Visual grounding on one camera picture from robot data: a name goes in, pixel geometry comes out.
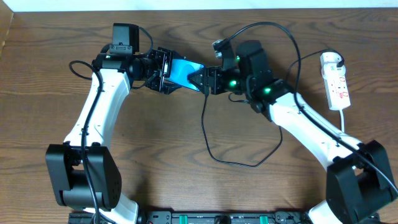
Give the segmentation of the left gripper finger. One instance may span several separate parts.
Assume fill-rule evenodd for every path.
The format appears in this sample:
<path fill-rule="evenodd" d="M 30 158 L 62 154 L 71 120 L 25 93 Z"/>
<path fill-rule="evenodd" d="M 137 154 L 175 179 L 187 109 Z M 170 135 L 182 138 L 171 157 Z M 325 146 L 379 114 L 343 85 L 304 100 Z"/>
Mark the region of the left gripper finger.
<path fill-rule="evenodd" d="M 176 83 L 163 82 L 162 88 L 161 88 L 161 93 L 165 94 L 165 95 L 169 95 L 181 87 L 182 87 L 181 85 L 178 85 Z"/>
<path fill-rule="evenodd" d="M 170 60 L 172 61 L 172 60 L 174 60 L 174 59 L 182 59 L 182 60 L 185 60 L 186 57 L 181 56 L 181 55 L 180 55 L 178 52 L 176 52 L 176 51 L 171 51 L 171 52 L 170 52 Z"/>

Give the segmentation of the blue screen Galaxy smartphone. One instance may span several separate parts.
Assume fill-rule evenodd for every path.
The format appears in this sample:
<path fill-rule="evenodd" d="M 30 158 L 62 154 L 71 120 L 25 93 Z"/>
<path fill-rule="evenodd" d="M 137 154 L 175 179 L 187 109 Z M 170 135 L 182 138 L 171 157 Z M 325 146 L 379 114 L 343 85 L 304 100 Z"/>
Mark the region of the blue screen Galaxy smartphone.
<path fill-rule="evenodd" d="M 200 71 L 205 66 L 200 63 L 192 62 L 185 59 L 173 59 L 171 62 L 171 70 L 169 77 L 165 78 L 168 82 L 178 84 L 182 87 L 198 91 L 199 89 L 188 81 L 188 76 L 191 73 Z"/>

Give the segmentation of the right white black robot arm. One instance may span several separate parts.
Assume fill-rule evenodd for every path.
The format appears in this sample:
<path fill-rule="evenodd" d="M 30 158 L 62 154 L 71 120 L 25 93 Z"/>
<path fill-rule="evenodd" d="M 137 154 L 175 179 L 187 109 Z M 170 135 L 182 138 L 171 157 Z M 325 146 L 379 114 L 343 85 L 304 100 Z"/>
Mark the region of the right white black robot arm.
<path fill-rule="evenodd" d="M 219 67 L 202 68 L 188 81 L 206 95 L 244 94 L 251 108 L 299 140 L 326 170 L 326 198 L 307 212 L 309 223 L 362 223 L 397 199 L 387 152 L 362 143 L 313 110 L 293 88 L 273 76 L 260 42 L 233 49 L 214 43 Z"/>

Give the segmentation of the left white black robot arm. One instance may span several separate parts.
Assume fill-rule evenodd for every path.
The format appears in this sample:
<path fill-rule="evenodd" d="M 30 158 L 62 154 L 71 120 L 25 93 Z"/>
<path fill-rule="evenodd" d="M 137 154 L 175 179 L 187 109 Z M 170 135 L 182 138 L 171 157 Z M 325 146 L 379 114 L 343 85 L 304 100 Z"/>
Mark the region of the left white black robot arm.
<path fill-rule="evenodd" d="M 115 23 L 113 39 L 87 66 L 92 71 L 91 88 L 80 116 L 63 143 L 51 144 L 45 154 L 57 203 L 92 214 L 87 223 L 138 223 L 138 204 L 122 193 L 118 167 L 109 151 L 119 110 L 135 81 L 169 94 L 176 84 L 164 84 L 174 50 L 153 47 L 139 50 L 134 24 Z"/>

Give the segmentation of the white charger plug adapter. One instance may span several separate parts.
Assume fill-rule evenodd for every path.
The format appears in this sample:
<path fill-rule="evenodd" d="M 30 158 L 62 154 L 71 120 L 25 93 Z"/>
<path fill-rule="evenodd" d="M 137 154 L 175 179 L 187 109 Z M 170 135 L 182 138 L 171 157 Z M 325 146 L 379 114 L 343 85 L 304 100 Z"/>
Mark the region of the white charger plug adapter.
<path fill-rule="evenodd" d="M 336 52 L 324 52 L 320 56 L 321 74 L 327 80 L 346 73 L 345 60 Z"/>

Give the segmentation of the white power strip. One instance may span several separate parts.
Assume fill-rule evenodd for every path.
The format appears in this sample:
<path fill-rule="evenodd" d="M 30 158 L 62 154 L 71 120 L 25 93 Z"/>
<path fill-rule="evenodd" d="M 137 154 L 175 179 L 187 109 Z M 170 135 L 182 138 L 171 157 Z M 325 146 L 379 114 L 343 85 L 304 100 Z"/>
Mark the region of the white power strip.
<path fill-rule="evenodd" d="M 334 75 L 324 79 L 326 97 L 329 109 L 343 110 L 351 105 L 346 78 L 344 75 Z"/>

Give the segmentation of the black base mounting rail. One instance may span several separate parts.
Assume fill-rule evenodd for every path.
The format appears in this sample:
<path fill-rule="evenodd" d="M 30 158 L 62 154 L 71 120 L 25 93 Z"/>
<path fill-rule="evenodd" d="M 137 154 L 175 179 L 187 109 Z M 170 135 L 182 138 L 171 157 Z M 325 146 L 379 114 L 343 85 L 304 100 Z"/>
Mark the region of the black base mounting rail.
<path fill-rule="evenodd" d="M 300 212 L 275 213 L 174 213 L 152 211 L 138 215 L 138 224 L 304 224 L 309 217 Z"/>

